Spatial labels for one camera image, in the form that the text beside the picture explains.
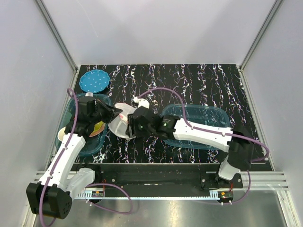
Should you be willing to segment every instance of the gray reflective surface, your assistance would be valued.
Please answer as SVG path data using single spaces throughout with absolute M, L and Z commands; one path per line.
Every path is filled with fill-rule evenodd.
M 101 205 L 127 211 L 128 201 L 102 201 Z M 40 227 L 36 218 L 35 227 Z M 76 200 L 64 220 L 54 227 L 286 227 L 274 192 L 250 192 L 239 204 L 205 205 L 199 201 L 134 201 L 134 213 L 119 215 Z

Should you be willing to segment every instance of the plastic bin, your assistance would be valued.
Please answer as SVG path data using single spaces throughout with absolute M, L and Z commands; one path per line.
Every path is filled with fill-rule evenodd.
M 81 94 L 77 95 L 77 98 L 79 99 L 79 98 L 84 97 L 84 96 L 85 96 L 85 93 L 81 93 Z M 111 105 L 111 101 L 110 101 L 109 97 L 106 96 L 106 95 L 94 94 L 93 97 L 98 98 L 101 101 L 104 101 L 108 105 Z M 63 115 L 63 118 L 61 119 L 58 131 L 61 128 L 65 127 L 68 122 L 70 122 L 71 117 L 74 113 L 75 113 L 75 102 L 74 102 L 73 99 L 71 99 L 68 102 L 67 107 L 64 111 L 64 115 Z M 101 132 L 99 135 L 88 138 L 84 147 L 80 151 L 79 156 L 86 157 L 86 156 L 93 155 L 93 154 L 99 152 L 102 148 L 103 143 L 104 143 L 106 133 L 107 133 L 107 125 L 105 126 L 103 132 Z M 55 139 L 55 145 L 56 145 L 57 149 L 59 149 L 60 146 L 61 146 L 61 141 L 59 141 L 57 137 Z
M 188 121 L 214 127 L 230 127 L 230 120 L 227 113 L 220 108 L 204 105 L 185 105 L 185 112 Z M 161 115 L 175 115 L 183 118 L 182 105 L 168 105 L 164 108 Z M 188 140 L 164 140 L 164 142 L 168 145 L 180 148 L 194 148 L 202 150 L 217 149 L 209 145 Z

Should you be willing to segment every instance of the wall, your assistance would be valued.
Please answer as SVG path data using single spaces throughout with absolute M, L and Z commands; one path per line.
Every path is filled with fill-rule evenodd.
M 72 70 L 32 0 L 0 4 L 1 226 L 16 227 L 26 187 L 50 155 Z
M 275 0 L 44 0 L 80 64 L 240 64 Z
M 277 170 L 303 223 L 303 1 L 284 1 L 244 72 Z

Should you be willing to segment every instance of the blue plate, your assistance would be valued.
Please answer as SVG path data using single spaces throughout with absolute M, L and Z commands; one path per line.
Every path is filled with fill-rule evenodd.
M 109 75 L 103 70 L 92 70 L 81 77 L 79 84 L 85 92 L 98 93 L 109 85 Z

